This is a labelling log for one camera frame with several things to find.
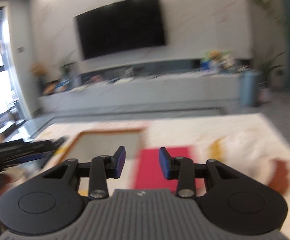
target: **red book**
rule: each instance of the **red book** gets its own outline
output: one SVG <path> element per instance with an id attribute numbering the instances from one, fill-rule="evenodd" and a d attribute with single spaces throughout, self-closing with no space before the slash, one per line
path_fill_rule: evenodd
<path id="1" fill-rule="evenodd" d="M 183 156 L 191 158 L 191 147 L 166 148 L 172 157 Z M 177 180 L 166 180 L 158 161 L 159 149 L 144 149 L 139 153 L 138 169 L 133 184 L 134 189 L 169 188 L 176 191 Z M 196 188 L 202 187 L 202 180 L 196 179 Z"/>

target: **gray ribbed panel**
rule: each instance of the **gray ribbed panel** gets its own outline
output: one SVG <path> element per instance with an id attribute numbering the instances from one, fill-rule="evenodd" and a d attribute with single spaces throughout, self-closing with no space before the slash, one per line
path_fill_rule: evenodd
<path id="1" fill-rule="evenodd" d="M 47 236 L 6 232 L 0 240 L 286 240 L 274 231 L 261 236 L 228 233 L 210 223 L 195 201 L 174 197 L 168 189 L 116 190 L 111 198 L 91 201 L 72 225 Z"/>

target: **gray tiled floor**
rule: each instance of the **gray tiled floor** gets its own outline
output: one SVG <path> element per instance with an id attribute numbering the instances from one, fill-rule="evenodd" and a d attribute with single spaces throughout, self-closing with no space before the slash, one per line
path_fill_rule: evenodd
<path id="1" fill-rule="evenodd" d="M 28 133 L 34 137 L 40 131 L 56 122 L 176 118 L 259 112 L 265 114 L 290 142 L 290 94 L 286 92 L 275 94 L 270 103 L 258 107 L 241 107 L 237 101 L 185 102 L 150 106 L 111 107 L 108 109 L 87 109 L 75 113 L 63 112 L 60 116 L 43 114 L 40 117 L 27 121 L 24 126 Z"/>

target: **television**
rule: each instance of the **television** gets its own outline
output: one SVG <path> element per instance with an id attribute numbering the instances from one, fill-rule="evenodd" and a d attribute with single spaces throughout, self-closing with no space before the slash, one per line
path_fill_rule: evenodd
<path id="1" fill-rule="evenodd" d="M 125 0 L 76 16 L 84 59 L 165 45 L 159 0 Z"/>

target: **blue cylindrical bin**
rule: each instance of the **blue cylindrical bin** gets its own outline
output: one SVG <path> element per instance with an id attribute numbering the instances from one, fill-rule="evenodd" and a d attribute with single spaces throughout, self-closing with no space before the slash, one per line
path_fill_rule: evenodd
<path id="1" fill-rule="evenodd" d="M 240 77 L 240 105 L 257 106 L 258 84 L 261 73 L 256 70 L 245 71 Z"/>

